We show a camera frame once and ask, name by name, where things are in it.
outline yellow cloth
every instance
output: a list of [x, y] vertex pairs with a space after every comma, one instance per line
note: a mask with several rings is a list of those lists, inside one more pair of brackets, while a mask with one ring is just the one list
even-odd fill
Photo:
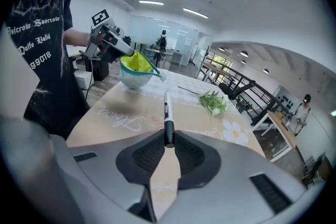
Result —
[[121, 63], [128, 69], [140, 72], [152, 72], [153, 68], [144, 55], [135, 51], [133, 56], [122, 56]]

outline printed tablecloth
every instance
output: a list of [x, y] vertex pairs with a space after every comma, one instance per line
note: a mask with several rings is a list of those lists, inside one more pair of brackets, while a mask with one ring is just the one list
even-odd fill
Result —
[[[69, 147], [111, 142], [141, 133], [160, 130], [164, 126], [163, 96], [169, 91], [176, 130], [199, 133], [247, 146], [265, 156], [250, 125], [239, 114], [216, 85], [160, 70], [167, 75], [162, 82], [153, 76], [140, 89], [127, 88], [119, 82], [108, 91], [78, 122], [67, 144]], [[203, 94], [219, 91], [227, 100], [229, 111], [213, 117], [197, 96], [180, 87]], [[151, 178], [154, 210], [159, 219], [176, 198], [180, 166], [174, 149], [166, 148]]]

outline black t-shirt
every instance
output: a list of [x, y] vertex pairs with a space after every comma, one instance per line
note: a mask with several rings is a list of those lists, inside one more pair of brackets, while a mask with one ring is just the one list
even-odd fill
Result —
[[40, 78], [25, 118], [67, 138], [88, 110], [63, 44], [72, 27], [71, 0], [19, 0], [6, 19], [19, 53]]

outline flower bouquet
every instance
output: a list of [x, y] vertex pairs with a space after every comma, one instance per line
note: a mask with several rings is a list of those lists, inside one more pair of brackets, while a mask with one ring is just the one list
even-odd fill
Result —
[[224, 113], [228, 109], [227, 102], [226, 100], [224, 100], [224, 97], [218, 96], [219, 92], [213, 91], [212, 93], [210, 93], [210, 91], [207, 91], [203, 95], [200, 95], [199, 93], [192, 92], [188, 89], [184, 89], [184, 90], [191, 92], [194, 95], [198, 96], [202, 105], [211, 111], [212, 116], [216, 116], [218, 114]]

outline white flower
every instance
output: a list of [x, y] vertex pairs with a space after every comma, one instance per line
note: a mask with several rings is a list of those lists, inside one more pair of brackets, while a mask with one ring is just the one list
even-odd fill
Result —
[[242, 146], [248, 143], [247, 135], [241, 132], [242, 128], [237, 122], [233, 122], [231, 125], [228, 120], [222, 120], [222, 125], [226, 128], [223, 130], [223, 139]]
[[212, 112], [212, 116], [216, 116], [220, 113], [220, 109], [219, 108], [215, 108]]

